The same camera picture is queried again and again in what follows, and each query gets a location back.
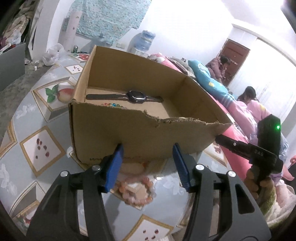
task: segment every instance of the colorful bead bracelet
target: colorful bead bracelet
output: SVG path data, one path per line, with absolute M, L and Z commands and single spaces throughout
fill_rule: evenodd
M 146 189 L 149 190 L 150 194 L 145 199 L 135 199 L 135 197 L 130 196 L 126 187 L 128 184 L 141 182 L 145 185 Z M 153 201 L 153 198 L 156 197 L 155 187 L 153 186 L 153 182 L 149 180 L 148 177 L 129 177 L 120 183 L 119 192 L 122 194 L 122 198 L 126 200 L 128 204 L 135 205 L 145 205 L 149 204 Z
M 105 106 L 113 106 L 113 107 L 119 107 L 119 108 L 124 108 L 124 109 L 126 109 L 126 108 L 123 107 L 122 105 L 115 104 L 115 103 L 104 103 L 104 104 L 101 104 L 101 105 L 105 105 Z

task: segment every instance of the bolt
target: bolt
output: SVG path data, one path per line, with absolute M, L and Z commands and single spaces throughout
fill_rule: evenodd
M 197 165 L 195 166 L 195 168 L 196 168 L 197 170 L 202 171 L 205 167 L 204 167 L 203 165 L 201 165 L 201 164 L 197 164 Z
M 66 176 L 68 176 L 68 172 L 67 171 L 62 171 L 60 175 L 61 175 L 61 177 L 66 177 Z
M 93 171 L 98 171 L 101 169 L 101 167 L 99 165 L 93 165 L 91 168 Z
M 229 172 L 228 172 L 228 175 L 229 175 L 230 177 L 235 177 L 235 176 L 236 176 L 236 174 L 235 174 L 234 171 L 229 171 Z

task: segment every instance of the black watch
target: black watch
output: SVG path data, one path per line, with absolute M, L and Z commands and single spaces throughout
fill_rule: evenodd
M 127 100 L 131 103 L 142 104 L 148 102 L 163 102 L 163 99 L 158 97 L 146 96 L 140 91 L 129 91 L 126 94 L 87 94 L 87 100 Z

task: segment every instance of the patterned tablecloth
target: patterned tablecloth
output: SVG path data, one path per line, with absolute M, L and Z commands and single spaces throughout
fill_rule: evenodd
M 88 59 L 64 56 L 33 86 L 12 120 L 0 147 L 0 200 L 25 234 L 36 208 L 63 170 L 77 173 L 86 165 L 72 155 L 67 103 Z M 230 166 L 217 144 L 200 154 L 198 163 L 226 173 Z M 118 183 L 103 201 L 116 240 L 157 240 L 186 225 L 192 197 L 180 186 L 172 159 L 144 164 L 123 164 L 118 180 L 131 174 L 147 175 L 156 197 L 145 206 L 125 204 Z M 82 192 L 78 192 L 81 233 L 87 235 Z

